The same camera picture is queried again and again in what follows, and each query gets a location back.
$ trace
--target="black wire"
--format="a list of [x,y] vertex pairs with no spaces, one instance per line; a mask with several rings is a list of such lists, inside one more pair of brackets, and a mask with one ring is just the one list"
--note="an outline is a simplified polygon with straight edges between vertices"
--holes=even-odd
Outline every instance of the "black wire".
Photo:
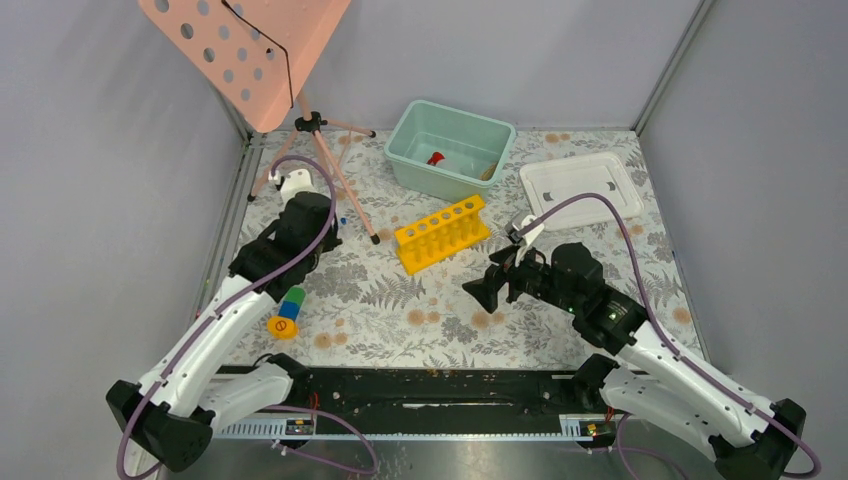
[[236,16],[236,18],[238,18],[238,19],[239,19],[239,20],[241,20],[242,22],[246,23],[246,24],[247,24],[250,28],[252,28],[252,29],[256,30],[257,32],[259,32],[259,34],[260,34],[260,35],[262,35],[263,37],[267,38],[267,39],[268,39],[271,43],[273,43],[274,45],[276,45],[276,46],[280,47],[280,49],[281,49],[281,50],[283,51],[283,53],[286,55],[286,74],[287,74],[287,75],[288,75],[288,77],[289,77],[289,97],[291,97],[291,107],[290,107],[290,108],[294,108],[294,87],[292,87],[292,84],[291,84],[291,65],[289,65],[289,51],[288,51],[288,50],[286,50],[286,47],[284,47],[284,46],[280,45],[279,43],[277,43],[277,41],[276,41],[276,40],[274,40],[273,38],[271,38],[271,37],[269,37],[268,35],[266,35],[266,34],[265,34],[265,32],[263,32],[262,30],[259,30],[258,28],[256,28],[256,25],[254,25],[254,24],[252,24],[252,23],[248,22],[248,21],[247,21],[247,19],[245,19],[244,17],[242,17],[241,15],[239,15],[239,14],[238,14],[238,12],[236,12],[236,11],[235,11],[235,9],[234,9],[234,8],[230,5],[230,3],[229,3],[227,0],[221,0],[221,4],[222,4],[222,5],[224,5],[224,7],[226,7],[226,9],[230,11],[230,13],[232,13],[233,15],[235,15],[235,16]]
[[274,356],[274,354],[272,354],[272,353],[266,353],[264,355],[260,355],[259,358],[257,358],[256,361],[253,362],[253,366],[255,367],[255,366],[259,365],[259,362],[261,362],[262,360],[267,360],[267,359],[269,359],[273,356]]

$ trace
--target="floral tablecloth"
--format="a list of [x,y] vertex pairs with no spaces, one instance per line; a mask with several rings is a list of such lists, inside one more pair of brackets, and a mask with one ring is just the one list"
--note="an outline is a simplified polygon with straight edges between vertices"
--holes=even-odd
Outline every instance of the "floral tablecloth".
[[[597,350],[582,341],[571,317],[523,296],[508,305],[506,288],[500,308],[486,313],[461,285],[483,275],[488,255],[508,245],[503,225],[516,213],[529,211],[518,169],[545,161],[600,151],[613,151],[625,162],[645,203],[641,216],[627,220],[651,301],[661,322],[687,347],[700,353],[674,255],[666,236],[639,141],[632,132],[519,132],[503,169],[490,191],[481,217],[492,237],[408,276],[395,254],[393,232],[440,210],[448,202],[400,187],[383,156],[390,132],[371,139],[347,132],[326,132],[331,148],[341,153],[350,143],[342,168],[369,214],[382,242],[374,246],[345,199],[340,185],[338,216],[346,219],[339,235],[344,244],[321,258],[303,288],[307,292],[294,340],[277,340],[257,322],[230,352],[230,364],[250,364],[264,353],[285,352],[314,366],[534,368],[573,369]],[[273,160],[284,140],[273,133],[265,140],[260,172]],[[307,135],[292,153],[314,158]],[[302,168],[288,165],[284,170]],[[319,191],[326,192],[313,174]],[[253,239],[278,215],[278,192],[271,186],[247,208],[239,244]],[[545,232],[537,247],[549,255],[564,242],[583,242],[604,265],[606,279],[638,297],[624,241],[614,222],[560,232]]]

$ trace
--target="blue block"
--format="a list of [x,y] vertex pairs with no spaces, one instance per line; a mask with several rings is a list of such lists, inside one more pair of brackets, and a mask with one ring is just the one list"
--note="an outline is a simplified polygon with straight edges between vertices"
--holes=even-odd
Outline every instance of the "blue block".
[[278,315],[290,320],[297,320],[298,313],[300,313],[300,305],[283,301],[282,305],[280,305],[280,313]]

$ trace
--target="yellow test tube rack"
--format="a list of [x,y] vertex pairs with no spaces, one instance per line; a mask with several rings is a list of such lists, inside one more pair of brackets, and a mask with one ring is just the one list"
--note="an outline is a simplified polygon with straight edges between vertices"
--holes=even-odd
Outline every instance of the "yellow test tube rack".
[[412,275],[491,235],[480,220],[486,206],[474,195],[395,232],[397,254]]

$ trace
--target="pink music stand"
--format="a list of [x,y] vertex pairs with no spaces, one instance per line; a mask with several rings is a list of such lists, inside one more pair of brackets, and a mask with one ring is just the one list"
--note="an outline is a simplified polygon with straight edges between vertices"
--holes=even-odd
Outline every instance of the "pink music stand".
[[[296,99],[303,117],[275,158],[288,151],[299,132],[311,133],[319,160],[325,167],[324,159],[330,162],[372,241],[379,243],[320,126],[371,137],[376,133],[320,114],[313,118],[301,93],[349,4],[350,0],[139,0],[145,15],[258,132],[280,126]],[[257,179],[251,199],[267,182],[268,173]]]

